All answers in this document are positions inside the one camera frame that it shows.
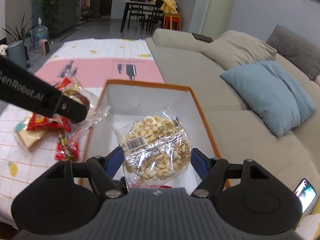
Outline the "smartphone with lit screen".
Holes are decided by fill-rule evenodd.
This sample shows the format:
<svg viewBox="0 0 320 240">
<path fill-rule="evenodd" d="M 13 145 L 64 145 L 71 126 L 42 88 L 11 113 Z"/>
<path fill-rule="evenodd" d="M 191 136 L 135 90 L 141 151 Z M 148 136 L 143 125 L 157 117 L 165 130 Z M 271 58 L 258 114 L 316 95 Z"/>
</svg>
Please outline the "smartphone with lit screen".
<svg viewBox="0 0 320 240">
<path fill-rule="evenodd" d="M 309 206 L 317 196 L 316 190 L 306 178 L 303 178 L 298 183 L 293 193 L 301 202 L 302 213 L 304 213 L 309 208 Z"/>
</svg>

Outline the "small cake snack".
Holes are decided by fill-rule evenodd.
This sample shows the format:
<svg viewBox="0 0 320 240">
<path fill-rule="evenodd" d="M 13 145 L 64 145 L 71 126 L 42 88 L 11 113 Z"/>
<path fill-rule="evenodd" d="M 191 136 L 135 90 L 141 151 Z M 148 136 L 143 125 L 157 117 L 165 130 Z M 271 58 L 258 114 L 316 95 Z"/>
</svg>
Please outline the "small cake snack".
<svg viewBox="0 0 320 240">
<path fill-rule="evenodd" d="M 75 122 L 59 114 L 54 115 L 54 119 L 56 119 L 63 126 L 68 141 L 76 141 L 80 139 L 98 122 L 106 119 L 110 113 L 111 107 L 99 107 L 98 97 L 92 92 L 84 89 L 82 84 L 75 77 L 64 77 L 55 88 L 61 91 L 64 96 L 67 96 L 77 103 L 84 105 L 87 109 L 86 118 L 82 122 Z"/>
</svg>

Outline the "beige sofa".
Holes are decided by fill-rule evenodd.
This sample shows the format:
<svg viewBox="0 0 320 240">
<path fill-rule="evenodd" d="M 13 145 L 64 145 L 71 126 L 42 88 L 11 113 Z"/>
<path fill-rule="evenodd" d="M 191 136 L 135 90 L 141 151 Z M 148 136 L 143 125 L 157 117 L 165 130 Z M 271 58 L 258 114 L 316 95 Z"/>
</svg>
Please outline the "beige sofa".
<svg viewBox="0 0 320 240">
<path fill-rule="evenodd" d="M 251 158 L 290 189 L 306 178 L 319 190 L 319 113 L 277 138 L 220 77 L 227 70 L 200 52 L 209 43 L 166 29 L 156 29 L 146 43 L 166 83 L 192 88 L 223 158 L 231 163 Z M 292 74 L 319 105 L 317 83 L 280 54 L 273 61 Z"/>
</svg>

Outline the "red stick snack pack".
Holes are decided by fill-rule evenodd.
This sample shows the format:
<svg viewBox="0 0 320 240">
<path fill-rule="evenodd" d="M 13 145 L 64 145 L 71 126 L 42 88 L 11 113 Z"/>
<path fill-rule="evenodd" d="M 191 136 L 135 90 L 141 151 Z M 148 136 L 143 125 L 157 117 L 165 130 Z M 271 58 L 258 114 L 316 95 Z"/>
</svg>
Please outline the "red stick snack pack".
<svg viewBox="0 0 320 240">
<path fill-rule="evenodd" d="M 70 145 L 63 146 L 60 142 L 56 144 L 55 160 L 70 159 L 76 161 L 79 158 L 79 142 L 73 141 Z"/>
</svg>

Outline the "blue water jug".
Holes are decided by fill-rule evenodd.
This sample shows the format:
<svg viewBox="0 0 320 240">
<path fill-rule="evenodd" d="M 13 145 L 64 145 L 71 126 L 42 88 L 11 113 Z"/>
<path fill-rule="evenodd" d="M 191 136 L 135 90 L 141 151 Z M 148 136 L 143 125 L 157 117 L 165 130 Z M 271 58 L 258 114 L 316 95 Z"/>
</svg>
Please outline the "blue water jug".
<svg viewBox="0 0 320 240">
<path fill-rule="evenodd" d="M 34 47 L 37 49 L 40 45 L 40 40 L 48 39 L 48 28 L 44 25 L 38 24 L 30 31 L 30 39 L 34 44 Z"/>
</svg>

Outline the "dark dining table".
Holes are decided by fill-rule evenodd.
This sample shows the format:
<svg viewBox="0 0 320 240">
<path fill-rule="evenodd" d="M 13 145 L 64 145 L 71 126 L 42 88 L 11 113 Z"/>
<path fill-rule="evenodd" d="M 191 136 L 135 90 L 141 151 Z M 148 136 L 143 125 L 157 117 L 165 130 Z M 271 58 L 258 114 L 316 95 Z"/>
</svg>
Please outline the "dark dining table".
<svg viewBox="0 0 320 240">
<path fill-rule="evenodd" d="M 133 16 L 136 20 L 140 21 L 142 30 L 146 27 L 148 33 L 152 33 L 159 22 L 163 23 L 164 12 L 161 9 L 163 5 L 163 0 L 155 0 L 154 2 L 147 2 L 144 0 L 125 1 L 120 32 L 124 31 L 125 26 L 129 29 Z"/>
</svg>

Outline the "orange stool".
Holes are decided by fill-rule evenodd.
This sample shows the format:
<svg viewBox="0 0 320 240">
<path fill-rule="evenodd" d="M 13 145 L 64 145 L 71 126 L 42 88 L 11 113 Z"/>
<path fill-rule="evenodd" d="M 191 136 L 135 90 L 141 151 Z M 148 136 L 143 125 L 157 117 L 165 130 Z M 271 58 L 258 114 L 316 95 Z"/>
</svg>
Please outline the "orange stool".
<svg viewBox="0 0 320 240">
<path fill-rule="evenodd" d="M 181 15 L 164 14 L 163 29 L 181 31 Z"/>
</svg>

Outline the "puffed rice cake pack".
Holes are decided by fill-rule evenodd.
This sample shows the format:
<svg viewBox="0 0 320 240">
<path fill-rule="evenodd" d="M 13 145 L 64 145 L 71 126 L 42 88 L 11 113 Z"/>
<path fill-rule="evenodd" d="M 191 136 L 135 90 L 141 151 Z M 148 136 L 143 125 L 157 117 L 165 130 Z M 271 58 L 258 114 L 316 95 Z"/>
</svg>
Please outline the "puffed rice cake pack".
<svg viewBox="0 0 320 240">
<path fill-rule="evenodd" d="M 121 129 L 114 129 L 124 151 L 126 185 L 165 185 L 186 171 L 191 140 L 171 106 Z"/>
</svg>

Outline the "small pink heater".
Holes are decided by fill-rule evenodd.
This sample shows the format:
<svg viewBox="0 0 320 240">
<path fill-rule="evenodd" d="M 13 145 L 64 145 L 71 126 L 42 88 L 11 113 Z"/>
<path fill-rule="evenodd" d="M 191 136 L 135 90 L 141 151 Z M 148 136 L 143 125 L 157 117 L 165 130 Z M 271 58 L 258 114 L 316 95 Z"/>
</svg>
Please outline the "small pink heater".
<svg viewBox="0 0 320 240">
<path fill-rule="evenodd" d="M 47 55 L 50 52 L 50 45 L 47 39 L 39 40 L 39 52 L 42 55 Z"/>
</svg>

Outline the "large red snack bag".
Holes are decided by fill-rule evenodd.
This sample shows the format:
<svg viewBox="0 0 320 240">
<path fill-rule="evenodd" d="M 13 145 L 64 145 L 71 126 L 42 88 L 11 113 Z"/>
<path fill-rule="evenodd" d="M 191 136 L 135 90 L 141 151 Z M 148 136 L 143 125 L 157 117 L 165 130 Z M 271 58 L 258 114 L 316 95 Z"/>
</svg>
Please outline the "large red snack bag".
<svg viewBox="0 0 320 240">
<path fill-rule="evenodd" d="M 31 119 L 27 126 L 27 131 L 40 131 L 45 129 L 61 129 L 71 132 L 71 124 L 69 120 L 60 115 L 54 115 L 51 118 L 36 113 L 31 115 Z"/>
</svg>

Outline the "shrimp stick snack bag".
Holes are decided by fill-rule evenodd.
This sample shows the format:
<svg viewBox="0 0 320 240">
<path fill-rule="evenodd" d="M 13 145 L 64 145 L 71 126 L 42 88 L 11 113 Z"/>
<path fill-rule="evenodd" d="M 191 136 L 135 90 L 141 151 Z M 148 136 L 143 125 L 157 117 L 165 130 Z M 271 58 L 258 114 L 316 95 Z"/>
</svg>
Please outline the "shrimp stick snack bag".
<svg viewBox="0 0 320 240">
<path fill-rule="evenodd" d="M 172 186 L 169 185 L 141 185 L 141 184 L 133 184 L 131 186 L 132 189 L 171 189 Z"/>
</svg>

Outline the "packaged sliced bread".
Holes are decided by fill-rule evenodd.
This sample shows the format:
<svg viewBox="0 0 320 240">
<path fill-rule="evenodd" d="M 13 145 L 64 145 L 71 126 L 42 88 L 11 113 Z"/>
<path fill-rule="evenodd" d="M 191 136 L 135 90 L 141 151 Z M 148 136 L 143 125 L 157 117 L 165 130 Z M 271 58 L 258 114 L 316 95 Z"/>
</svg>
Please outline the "packaged sliced bread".
<svg viewBox="0 0 320 240">
<path fill-rule="evenodd" d="M 36 145 L 47 136 L 49 131 L 28 131 L 28 125 L 30 117 L 27 117 L 24 121 L 19 122 L 14 128 L 14 136 L 18 145 L 22 148 L 24 154 L 32 152 Z"/>
</svg>

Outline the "beige sofa cushion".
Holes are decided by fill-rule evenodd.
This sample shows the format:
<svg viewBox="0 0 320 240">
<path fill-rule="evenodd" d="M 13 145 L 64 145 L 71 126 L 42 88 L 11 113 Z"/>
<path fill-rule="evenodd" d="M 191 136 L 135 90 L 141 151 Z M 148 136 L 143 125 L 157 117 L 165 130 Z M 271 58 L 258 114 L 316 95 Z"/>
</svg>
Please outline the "beige sofa cushion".
<svg viewBox="0 0 320 240">
<path fill-rule="evenodd" d="M 263 60 L 274 60 L 277 51 L 265 42 L 235 30 L 229 30 L 200 52 L 225 70 Z"/>
</svg>

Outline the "orange cardboard box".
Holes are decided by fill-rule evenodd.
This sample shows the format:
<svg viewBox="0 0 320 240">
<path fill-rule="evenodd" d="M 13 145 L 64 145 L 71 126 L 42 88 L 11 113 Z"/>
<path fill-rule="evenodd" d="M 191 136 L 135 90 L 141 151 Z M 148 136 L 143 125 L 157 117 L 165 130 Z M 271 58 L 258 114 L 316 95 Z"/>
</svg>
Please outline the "orange cardboard box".
<svg viewBox="0 0 320 240">
<path fill-rule="evenodd" d="M 201 178 L 191 164 L 191 150 L 220 155 L 189 87 L 110 80 L 98 107 L 101 117 L 88 133 L 84 158 L 122 147 L 119 161 L 110 166 L 111 176 L 124 178 L 129 189 L 165 185 L 192 192 Z"/>
</svg>

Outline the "spiky potted plant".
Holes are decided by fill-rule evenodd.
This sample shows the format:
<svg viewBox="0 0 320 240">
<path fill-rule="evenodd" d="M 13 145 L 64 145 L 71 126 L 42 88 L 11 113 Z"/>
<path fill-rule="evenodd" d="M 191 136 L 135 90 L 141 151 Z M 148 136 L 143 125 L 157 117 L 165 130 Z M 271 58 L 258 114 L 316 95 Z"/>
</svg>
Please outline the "spiky potted plant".
<svg viewBox="0 0 320 240">
<path fill-rule="evenodd" d="M 25 21 L 25 14 L 23 14 L 20 27 L 16 25 L 12 28 L 9 25 L 5 24 L 5 27 L 2 28 L 2 30 L 6 34 L 8 34 L 14 42 L 18 42 L 18 41 L 24 42 L 32 29 L 32 26 L 30 25 L 32 20 L 33 20 L 33 16 L 31 16 L 29 20 Z"/>
</svg>

